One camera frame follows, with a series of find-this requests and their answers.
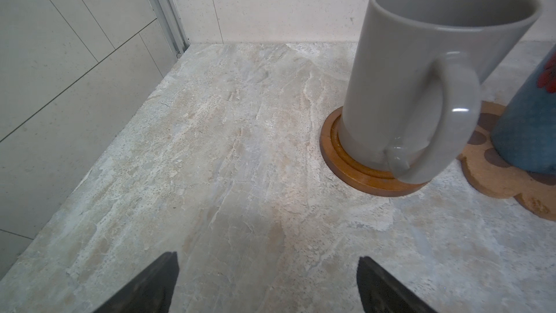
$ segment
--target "blue ceramic container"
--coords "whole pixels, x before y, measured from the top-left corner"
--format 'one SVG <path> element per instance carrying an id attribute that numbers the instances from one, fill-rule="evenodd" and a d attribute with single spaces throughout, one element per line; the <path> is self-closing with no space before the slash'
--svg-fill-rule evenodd
<path id="1" fill-rule="evenodd" d="M 511 165 L 556 174 L 556 46 L 508 104 L 490 138 Z"/>

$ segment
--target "round wooden coaster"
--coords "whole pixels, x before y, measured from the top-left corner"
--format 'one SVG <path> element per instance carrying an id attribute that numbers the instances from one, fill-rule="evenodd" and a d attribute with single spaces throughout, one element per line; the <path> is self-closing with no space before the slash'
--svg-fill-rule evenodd
<path id="1" fill-rule="evenodd" d="M 458 159 L 469 184 L 494 198 L 514 197 L 537 216 L 556 221 L 556 176 L 531 173 L 504 161 L 490 142 L 503 105 L 483 101 L 475 132 Z"/>
<path id="2" fill-rule="evenodd" d="M 324 121 L 320 132 L 320 152 L 323 154 L 324 162 L 338 178 L 359 191 L 383 197 L 405 196 L 427 184 L 403 183 L 390 172 L 372 170 L 352 159 L 338 139 L 341 115 L 342 107 L 334 110 Z"/>

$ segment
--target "coaster rim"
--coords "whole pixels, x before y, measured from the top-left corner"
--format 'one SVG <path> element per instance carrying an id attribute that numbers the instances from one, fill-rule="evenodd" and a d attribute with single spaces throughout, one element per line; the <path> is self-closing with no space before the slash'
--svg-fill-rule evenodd
<path id="1" fill-rule="evenodd" d="M 359 191 L 381 197 L 405 196 L 428 184 L 428 182 L 423 184 L 401 182 L 390 172 L 373 170 L 351 158 L 341 146 L 337 136 L 342 108 L 337 108 L 328 115 L 323 123 L 319 140 L 324 162 L 334 175 Z"/>

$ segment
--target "stone countertop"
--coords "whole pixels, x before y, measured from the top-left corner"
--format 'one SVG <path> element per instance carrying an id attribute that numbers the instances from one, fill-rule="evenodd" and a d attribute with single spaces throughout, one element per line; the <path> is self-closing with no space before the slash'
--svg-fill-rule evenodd
<path id="1" fill-rule="evenodd" d="M 506 104 L 551 43 L 483 86 Z M 359 192 L 324 163 L 354 43 L 192 45 L 0 282 L 8 312 L 92 311 L 165 251 L 172 312 L 361 312 L 371 256 L 442 312 L 548 312 L 556 223 L 473 189 Z"/>

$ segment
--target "gray mug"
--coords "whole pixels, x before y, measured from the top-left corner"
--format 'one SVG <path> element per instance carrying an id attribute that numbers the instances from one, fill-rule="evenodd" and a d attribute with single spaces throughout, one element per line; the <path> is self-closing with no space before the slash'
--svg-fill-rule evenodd
<path id="1" fill-rule="evenodd" d="M 462 151 L 480 83 L 540 16 L 539 0 L 369 0 L 339 139 L 356 161 L 406 183 Z"/>

